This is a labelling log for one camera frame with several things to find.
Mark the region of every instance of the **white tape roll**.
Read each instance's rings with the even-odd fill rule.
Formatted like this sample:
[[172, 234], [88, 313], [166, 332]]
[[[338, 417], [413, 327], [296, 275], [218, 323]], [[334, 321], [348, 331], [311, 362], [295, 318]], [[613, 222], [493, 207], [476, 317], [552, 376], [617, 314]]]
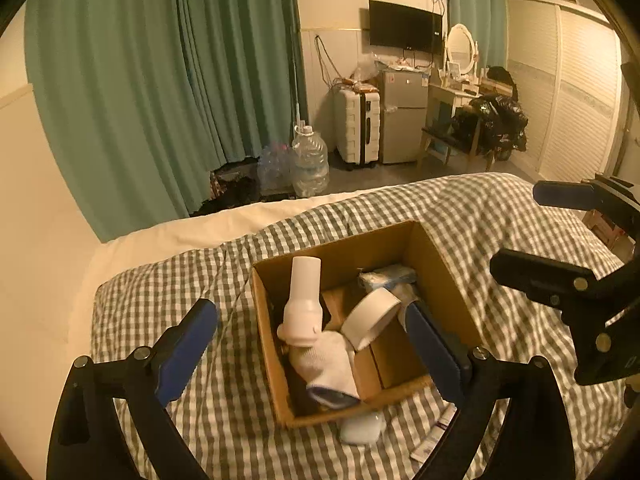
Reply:
[[356, 351], [362, 350], [380, 335], [399, 307], [398, 298], [386, 288], [377, 288], [355, 306], [344, 320], [340, 332]]

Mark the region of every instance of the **green curtain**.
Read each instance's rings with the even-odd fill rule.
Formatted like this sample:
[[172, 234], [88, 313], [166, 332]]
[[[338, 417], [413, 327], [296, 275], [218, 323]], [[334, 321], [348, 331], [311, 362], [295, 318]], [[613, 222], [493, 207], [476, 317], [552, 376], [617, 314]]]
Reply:
[[479, 66], [505, 66], [506, 0], [447, 0], [449, 26], [462, 23], [478, 42]]
[[295, 0], [28, 0], [28, 78], [100, 240], [186, 217], [208, 198], [210, 170], [289, 140], [296, 9]]

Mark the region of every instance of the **floor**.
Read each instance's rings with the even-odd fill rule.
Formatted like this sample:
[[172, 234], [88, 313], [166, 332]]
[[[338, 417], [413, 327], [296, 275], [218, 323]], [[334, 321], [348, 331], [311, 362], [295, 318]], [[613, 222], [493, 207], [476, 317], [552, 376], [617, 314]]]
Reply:
[[[472, 173], [484, 171], [484, 159], [479, 157], [475, 162]], [[492, 171], [513, 173], [525, 180], [530, 180], [510, 161], [496, 162]], [[342, 161], [337, 152], [333, 152], [329, 155], [329, 186], [324, 194], [408, 184], [418, 180], [463, 173], [466, 173], [466, 156], [455, 153], [452, 153], [446, 166], [435, 156], [428, 155], [423, 160], [418, 173], [415, 162], [377, 164], [372, 168], [353, 169]]]

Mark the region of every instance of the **wall-mounted tv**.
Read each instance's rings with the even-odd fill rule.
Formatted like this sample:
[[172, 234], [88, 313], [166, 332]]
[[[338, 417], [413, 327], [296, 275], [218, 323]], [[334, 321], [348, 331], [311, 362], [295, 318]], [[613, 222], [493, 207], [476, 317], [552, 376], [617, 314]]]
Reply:
[[442, 54], [442, 16], [369, 0], [369, 43]]

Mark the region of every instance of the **checkered blanket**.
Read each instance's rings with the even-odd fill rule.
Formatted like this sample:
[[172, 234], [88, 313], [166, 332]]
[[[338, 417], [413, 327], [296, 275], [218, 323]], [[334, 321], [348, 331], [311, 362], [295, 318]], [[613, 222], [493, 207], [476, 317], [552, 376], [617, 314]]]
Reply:
[[[131, 269], [97, 291], [92, 333], [96, 362], [125, 358], [153, 344], [198, 298], [220, 311], [220, 324], [183, 396], [168, 406], [177, 429], [212, 478], [405, 479], [420, 464], [409, 453], [446, 404], [425, 389], [384, 410], [386, 427], [373, 447], [343, 446], [336, 424], [284, 430], [274, 421], [250, 269], [257, 260], [417, 219], [443, 254], [485, 346], [502, 360], [551, 363], [584, 478], [625, 416], [620, 381], [581, 387], [568, 328], [551, 308], [497, 285], [489, 259], [502, 246], [587, 266], [600, 278], [620, 266], [569, 211], [538, 206], [531, 186], [507, 174], [450, 176], [396, 186], [327, 204], [220, 247], [188, 251]], [[117, 405], [127, 442], [145, 478], [152, 467]], [[500, 402], [468, 476], [482, 471], [504, 418]]]

